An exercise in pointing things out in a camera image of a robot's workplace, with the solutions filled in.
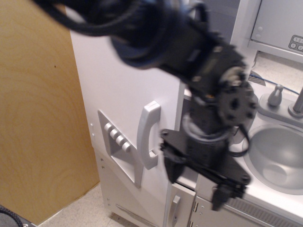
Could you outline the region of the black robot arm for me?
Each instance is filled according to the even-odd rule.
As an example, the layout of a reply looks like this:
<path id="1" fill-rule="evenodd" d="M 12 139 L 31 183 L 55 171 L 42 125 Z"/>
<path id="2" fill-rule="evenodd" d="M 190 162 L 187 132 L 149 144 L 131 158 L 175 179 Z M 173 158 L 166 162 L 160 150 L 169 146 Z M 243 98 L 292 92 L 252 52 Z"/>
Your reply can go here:
<path id="1" fill-rule="evenodd" d="M 241 198 L 250 183 L 235 161 L 246 151 L 229 149 L 238 127 L 255 117 L 257 104 L 245 64 L 233 45 L 208 29 L 203 3 L 179 0 L 38 0 L 36 4 L 68 29 L 109 36 L 119 58 L 139 69 L 161 69 L 184 82 L 192 94 L 180 131 L 161 131 L 168 179 L 189 167 L 217 188 L 212 209 Z"/>

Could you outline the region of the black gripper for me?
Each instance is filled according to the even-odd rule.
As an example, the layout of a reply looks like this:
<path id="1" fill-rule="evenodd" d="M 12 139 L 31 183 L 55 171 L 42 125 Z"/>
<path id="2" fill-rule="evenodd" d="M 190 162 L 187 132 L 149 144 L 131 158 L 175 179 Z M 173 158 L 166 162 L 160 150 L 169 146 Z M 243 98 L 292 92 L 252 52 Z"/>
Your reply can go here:
<path id="1" fill-rule="evenodd" d="M 230 130 L 205 134 L 189 129 L 163 129 L 160 136 L 160 149 L 171 183 L 188 167 L 218 184 L 211 200 L 214 211 L 219 211 L 229 199 L 243 197 L 251 177 L 235 161 L 235 152 L 230 151 Z"/>

